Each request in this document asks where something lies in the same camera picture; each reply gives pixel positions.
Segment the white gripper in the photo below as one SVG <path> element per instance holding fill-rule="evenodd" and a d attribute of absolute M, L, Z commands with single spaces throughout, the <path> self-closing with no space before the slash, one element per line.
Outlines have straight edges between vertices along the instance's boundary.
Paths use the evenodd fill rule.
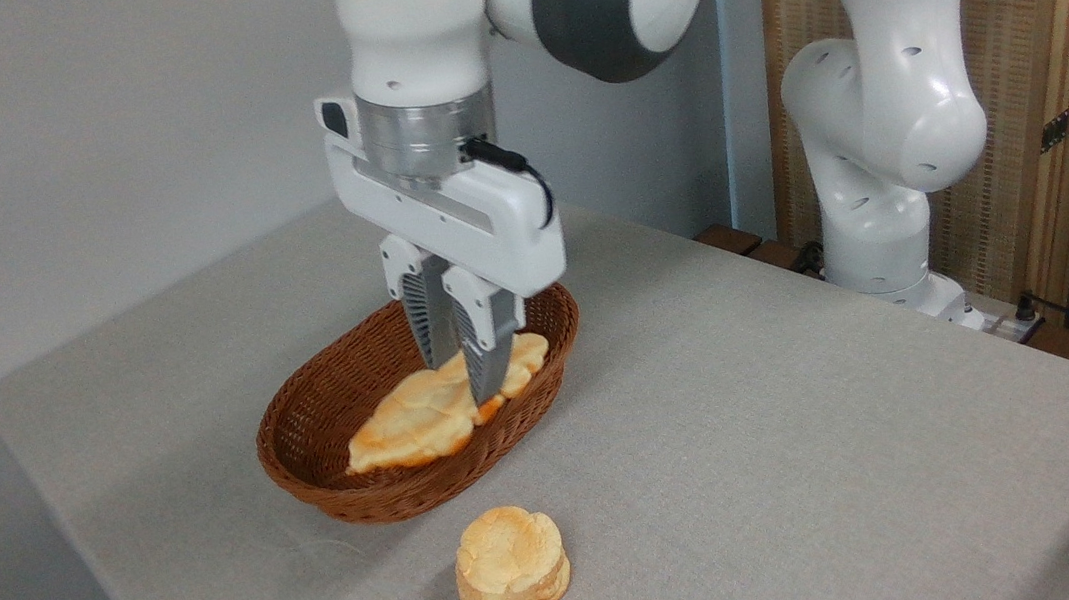
<path fill-rule="evenodd" d="M 561 219 L 540 182 L 467 151 L 494 140 L 493 103 L 483 86 L 422 107 L 353 95 L 314 105 L 335 194 L 390 233 L 379 243 L 387 291 L 422 359 L 437 368 L 461 347 L 478 406 L 503 386 L 520 297 L 566 270 Z"/>

